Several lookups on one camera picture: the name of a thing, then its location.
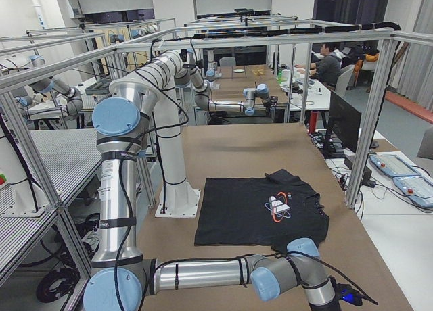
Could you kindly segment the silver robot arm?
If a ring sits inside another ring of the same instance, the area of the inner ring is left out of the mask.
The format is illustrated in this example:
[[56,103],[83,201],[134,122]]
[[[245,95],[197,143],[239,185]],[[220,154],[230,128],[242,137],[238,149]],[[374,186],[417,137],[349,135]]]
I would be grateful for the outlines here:
[[177,104],[173,87],[185,85],[191,86],[195,92],[196,105],[209,112],[234,111],[253,115],[257,98],[264,107],[270,106],[271,99],[266,84],[245,89],[242,101],[214,101],[210,83],[198,70],[193,54],[188,51],[185,53],[186,60],[183,61],[180,52],[166,51],[128,75],[129,82],[135,84],[134,88],[138,93],[155,97],[154,108],[157,113],[168,111],[175,115],[175,110],[169,108],[170,104]]
[[84,292],[86,310],[138,310],[147,295],[160,291],[234,285],[253,287],[263,301],[302,287],[311,310],[363,303],[366,295],[354,281],[338,283],[328,275],[329,264],[308,238],[270,256],[145,259],[136,244],[137,160],[156,106],[176,103],[175,86],[118,82],[110,90],[111,98],[93,113],[102,157],[100,247]]

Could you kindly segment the neighbouring robot arm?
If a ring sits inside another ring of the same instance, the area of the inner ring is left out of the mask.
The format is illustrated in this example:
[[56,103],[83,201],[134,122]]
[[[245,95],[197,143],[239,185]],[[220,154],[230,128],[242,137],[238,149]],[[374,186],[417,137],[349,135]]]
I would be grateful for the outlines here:
[[[10,55],[1,58],[1,75],[8,76],[17,72],[38,68],[45,64],[40,55]],[[71,87],[62,79],[50,76],[27,84],[35,95],[51,95],[47,104],[33,107],[34,97],[29,95],[26,87],[12,91],[14,103],[21,115],[27,120],[52,119],[57,117],[75,118],[83,108],[81,92]]]

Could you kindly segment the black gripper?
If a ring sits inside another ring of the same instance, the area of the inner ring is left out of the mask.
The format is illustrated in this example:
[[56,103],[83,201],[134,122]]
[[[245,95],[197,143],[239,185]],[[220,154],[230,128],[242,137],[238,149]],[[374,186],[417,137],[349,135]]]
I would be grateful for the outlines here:
[[278,97],[277,96],[270,96],[270,105],[271,105],[271,107],[277,107],[277,105],[278,105]]
[[338,300],[345,301],[354,306],[362,306],[362,296],[359,291],[349,284],[337,283],[334,285],[334,291]]

